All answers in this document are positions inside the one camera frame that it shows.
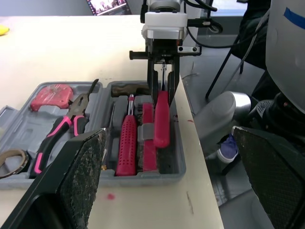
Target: pliers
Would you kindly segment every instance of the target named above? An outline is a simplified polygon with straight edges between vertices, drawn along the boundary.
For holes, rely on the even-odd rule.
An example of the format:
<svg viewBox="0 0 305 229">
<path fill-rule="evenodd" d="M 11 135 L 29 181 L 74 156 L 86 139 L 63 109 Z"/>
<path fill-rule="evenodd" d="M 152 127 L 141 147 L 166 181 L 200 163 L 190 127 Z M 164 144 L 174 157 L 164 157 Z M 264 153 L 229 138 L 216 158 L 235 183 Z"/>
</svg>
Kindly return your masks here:
<svg viewBox="0 0 305 229">
<path fill-rule="evenodd" d="M 93 81 L 90 90 L 86 94 L 80 94 L 70 105 L 68 113 L 64 117 L 56 119 L 53 128 L 46 138 L 42 141 L 35 158 L 34 165 L 30 172 L 30 178 L 35 178 L 47 166 L 51 151 L 56 142 L 69 130 L 70 126 L 74 128 L 74 136 L 83 134 L 85 126 L 89 119 L 85 117 L 85 110 L 89 103 L 89 95 L 94 90 L 98 79 Z"/>
</svg>

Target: yellow object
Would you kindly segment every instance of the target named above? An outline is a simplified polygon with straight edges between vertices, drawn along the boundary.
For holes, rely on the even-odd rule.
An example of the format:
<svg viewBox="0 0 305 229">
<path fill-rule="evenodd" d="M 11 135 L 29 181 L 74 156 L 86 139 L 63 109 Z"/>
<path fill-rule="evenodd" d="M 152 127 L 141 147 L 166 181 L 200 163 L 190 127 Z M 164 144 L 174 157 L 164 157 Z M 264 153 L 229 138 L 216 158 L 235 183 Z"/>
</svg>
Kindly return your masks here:
<svg viewBox="0 0 305 229">
<path fill-rule="evenodd" d="M 4 25 L 0 25 L 0 36 L 6 34 L 10 29 Z"/>
</svg>

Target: white table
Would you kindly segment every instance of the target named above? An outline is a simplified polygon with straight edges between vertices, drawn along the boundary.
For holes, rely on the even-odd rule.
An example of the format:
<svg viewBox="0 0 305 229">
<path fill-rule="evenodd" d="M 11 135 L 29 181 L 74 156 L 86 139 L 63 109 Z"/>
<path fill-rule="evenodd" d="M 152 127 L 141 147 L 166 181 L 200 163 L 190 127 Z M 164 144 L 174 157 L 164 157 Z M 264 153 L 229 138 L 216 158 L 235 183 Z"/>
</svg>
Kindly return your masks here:
<svg viewBox="0 0 305 229">
<path fill-rule="evenodd" d="M 145 80 L 146 61 L 129 60 L 143 51 L 139 16 L 9 17 L 0 24 L 0 107 L 20 109 L 47 81 Z M 176 92 L 186 160 L 181 182 L 164 187 L 100 188 L 89 229 L 223 229 L 203 152 L 182 83 Z M 0 191 L 0 225 L 25 190 Z M 108 200 L 113 194 L 115 199 Z"/>
</svg>

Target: metal chair leg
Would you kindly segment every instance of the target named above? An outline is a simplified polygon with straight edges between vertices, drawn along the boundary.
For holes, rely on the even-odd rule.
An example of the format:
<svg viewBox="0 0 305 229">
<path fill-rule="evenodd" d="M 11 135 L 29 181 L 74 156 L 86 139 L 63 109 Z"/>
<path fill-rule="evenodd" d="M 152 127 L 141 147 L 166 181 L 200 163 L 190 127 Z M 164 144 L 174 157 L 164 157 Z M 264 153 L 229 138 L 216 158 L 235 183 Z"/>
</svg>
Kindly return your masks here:
<svg viewBox="0 0 305 229">
<path fill-rule="evenodd" d="M 240 66 L 239 74 L 243 74 L 243 71 L 244 71 L 244 62 L 243 62 L 243 64 Z"/>
<path fill-rule="evenodd" d="M 233 44 L 237 44 L 238 41 L 239 41 L 239 35 L 237 36 L 237 38 L 235 39 L 235 41 L 234 41 Z M 214 80 L 213 80 L 213 82 L 212 82 L 212 84 L 211 84 L 211 86 L 210 86 L 208 92 L 206 93 L 206 95 L 205 95 L 205 98 L 206 98 L 206 99 L 209 98 L 209 95 L 210 95 L 212 89 L 214 88 L 214 86 L 215 86 L 215 84 L 216 84 L 216 82 L 217 82 L 217 80 L 218 80 L 218 78 L 219 78 L 221 72 L 223 71 L 225 65 L 227 64 L 227 62 L 228 62 L 229 57 L 231 56 L 231 54 L 232 54 L 232 48 L 229 50 L 229 53 L 228 53 L 227 56 L 225 57 L 223 64 L 221 65 L 220 69 L 218 70 L 218 73 L 216 74 L 216 76 L 215 76 L 215 78 L 214 78 Z"/>
</svg>

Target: gray plastic toolbox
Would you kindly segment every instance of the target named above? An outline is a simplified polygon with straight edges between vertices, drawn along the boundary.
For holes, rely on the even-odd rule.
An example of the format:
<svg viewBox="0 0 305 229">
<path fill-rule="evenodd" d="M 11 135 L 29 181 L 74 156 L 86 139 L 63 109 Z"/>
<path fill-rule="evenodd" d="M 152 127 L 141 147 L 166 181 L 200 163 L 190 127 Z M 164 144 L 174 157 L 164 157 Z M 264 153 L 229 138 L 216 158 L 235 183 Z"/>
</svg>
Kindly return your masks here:
<svg viewBox="0 0 305 229">
<path fill-rule="evenodd" d="M 50 82 L 43 83 L 37 87 L 30 96 L 26 104 L 16 114 L 14 109 L 6 107 L 0 112 L 0 128 L 4 130 L 2 138 L 0 136 L 0 154 L 9 149 L 22 149 L 28 152 L 30 157 L 35 158 L 41 142 L 52 129 L 55 120 L 65 115 L 68 109 L 60 109 L 56 106 L 42 106 L 39 111 L 32 112 L 29 107 L 36 94 L 45 86 L 50 84 L 66 83 L 73 89 L 73 99 L 79 94 L 86 93 L 92 82 Z M 178 182 L 186 172 L 186 165 L 182 147 L 182 141 L 177 120 L 175 101 L 170 108 L 171 116 L 171 143 L 165 149 L 158 149 L 157 165 L 158 170 L 143 172 L 141 170 L 141 142 L 138 142 L 137 148 L 137 175 L 129 177 L 116 177 L 115 169 L 119 155 L 120 133 L 123 119 L 127 113 L 128 99 L 126 95 L 112 97 L 111 90 L 113 86 L 124 86 L 131 83 L 145 83 L 139 81 L 112 82 L 107 88 L 103 88 L 98 83 L 90 95 L 88 107 L 85 111 L 86 117 L 89 117 L 89 123 L 86 125 L 85 132 L 98 130 L 100 128 L 109 128 L 110 133 L 107 143 L 107 170 L 101 170 L 100 186 L 147 186 L 147 185 L 166 185 Z M 144 102 L 152 102 L 149 95 L 135 95 L 134 114 L 139 123 L 141 119 L 140 107 Z M 66 141 L 73 137 L 73 130 L 66 132 L 56 143 L 52 150 L 48 164 L 50 164 Z M 6 173 L 10 167 L 18 165 L 20 157 L 10 157 L 5 164 L 0 167 L 0 174 Z M 0 189 L 9 188 L 27 188 L 31 185 L 32 179 L 29 179 L 28 171 L 0 179 Z"/>
</svg>

